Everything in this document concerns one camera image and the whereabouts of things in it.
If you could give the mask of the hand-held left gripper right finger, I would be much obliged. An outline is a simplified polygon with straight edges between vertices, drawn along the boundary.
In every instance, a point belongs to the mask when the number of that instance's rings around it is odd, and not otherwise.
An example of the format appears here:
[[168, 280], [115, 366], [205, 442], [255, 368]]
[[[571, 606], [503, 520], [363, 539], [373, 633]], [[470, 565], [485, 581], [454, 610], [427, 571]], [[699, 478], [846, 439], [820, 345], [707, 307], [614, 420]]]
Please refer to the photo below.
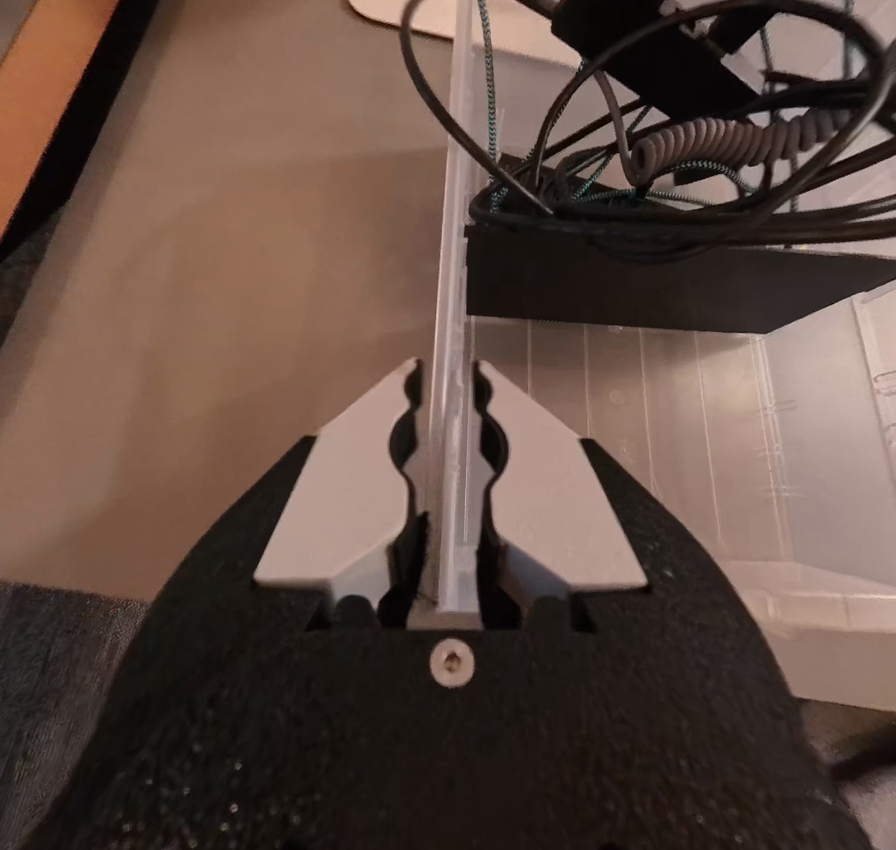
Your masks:
[[479, 452], [491, 468], [476, 548], [481, 612], [648, 585], [581, 437], [491, 363], [473, 368]]

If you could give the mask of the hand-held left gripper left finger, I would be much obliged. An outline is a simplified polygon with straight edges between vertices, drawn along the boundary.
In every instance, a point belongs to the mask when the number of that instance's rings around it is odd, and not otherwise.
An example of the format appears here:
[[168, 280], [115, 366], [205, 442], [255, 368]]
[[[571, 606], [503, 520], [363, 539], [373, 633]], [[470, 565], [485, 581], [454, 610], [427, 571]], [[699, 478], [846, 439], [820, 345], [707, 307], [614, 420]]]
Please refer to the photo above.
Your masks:
[[417, 523], [405, 471], [417, 448], [423, 363], [408, 359], [313, 437], [253, 573], [259, 587], [379, 605], [400, 581], [396, 543]]

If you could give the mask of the clear plastic box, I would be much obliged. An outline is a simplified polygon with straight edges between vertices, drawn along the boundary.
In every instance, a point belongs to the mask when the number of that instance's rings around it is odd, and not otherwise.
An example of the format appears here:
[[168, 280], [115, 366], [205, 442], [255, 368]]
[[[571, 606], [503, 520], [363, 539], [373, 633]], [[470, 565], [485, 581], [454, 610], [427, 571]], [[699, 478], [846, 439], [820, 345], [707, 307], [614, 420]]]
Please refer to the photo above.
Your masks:
[[427, 492], [436, 604], [473, 606], [486, 479], [472, 366], [521, 426], [597, 441], [721, 565], [800, 698], [894, 711], [894, 281], [767, 337], [469, 317], [449, 143]]

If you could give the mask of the black divider panel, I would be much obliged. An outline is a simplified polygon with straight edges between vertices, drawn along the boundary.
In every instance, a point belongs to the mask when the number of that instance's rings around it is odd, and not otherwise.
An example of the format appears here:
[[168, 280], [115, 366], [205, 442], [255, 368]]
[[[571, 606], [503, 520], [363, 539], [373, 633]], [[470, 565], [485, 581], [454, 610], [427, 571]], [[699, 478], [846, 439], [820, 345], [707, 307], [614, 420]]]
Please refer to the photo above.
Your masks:
[[894, 259], [720, 248], [658, 264], [620, 260], [582, 238], [468, 225], [469, 316], [765, 335], [890, 284]]

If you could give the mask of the dark grey mat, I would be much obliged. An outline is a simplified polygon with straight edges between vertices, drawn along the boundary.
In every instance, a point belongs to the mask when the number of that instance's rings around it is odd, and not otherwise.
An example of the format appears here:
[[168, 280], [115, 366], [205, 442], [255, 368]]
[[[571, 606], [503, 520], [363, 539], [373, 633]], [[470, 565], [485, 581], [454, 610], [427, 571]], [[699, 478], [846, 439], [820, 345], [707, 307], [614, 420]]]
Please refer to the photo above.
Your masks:
[[149, 603], [1, 584], [1, 847], [63, 789]]

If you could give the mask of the black adapter hub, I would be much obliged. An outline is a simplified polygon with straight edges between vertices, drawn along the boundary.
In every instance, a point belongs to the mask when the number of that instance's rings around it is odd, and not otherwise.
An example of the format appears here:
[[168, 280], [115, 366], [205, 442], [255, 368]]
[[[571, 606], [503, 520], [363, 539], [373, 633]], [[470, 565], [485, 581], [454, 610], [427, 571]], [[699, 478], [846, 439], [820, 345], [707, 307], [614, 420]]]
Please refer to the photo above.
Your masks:
[[[559, 0], [551, 31], [583, 60], [594, 60], [672, 10], [673, 0]], [[750, 67], [732, 70], [725, 57], [689, 22], [622, 49], [603, 70], [644, 105], [681, 122], [721, 115], [758, 98], [758, 74]]]

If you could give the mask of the brown wooden board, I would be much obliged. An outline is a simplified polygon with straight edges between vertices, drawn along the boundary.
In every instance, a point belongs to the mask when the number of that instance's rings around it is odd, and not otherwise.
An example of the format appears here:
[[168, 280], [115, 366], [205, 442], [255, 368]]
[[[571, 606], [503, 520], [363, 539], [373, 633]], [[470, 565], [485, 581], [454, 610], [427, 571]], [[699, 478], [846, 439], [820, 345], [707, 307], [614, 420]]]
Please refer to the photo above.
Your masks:
[[161, 0], [34, 0], [2, 56], [2, 258], [71, 196]]

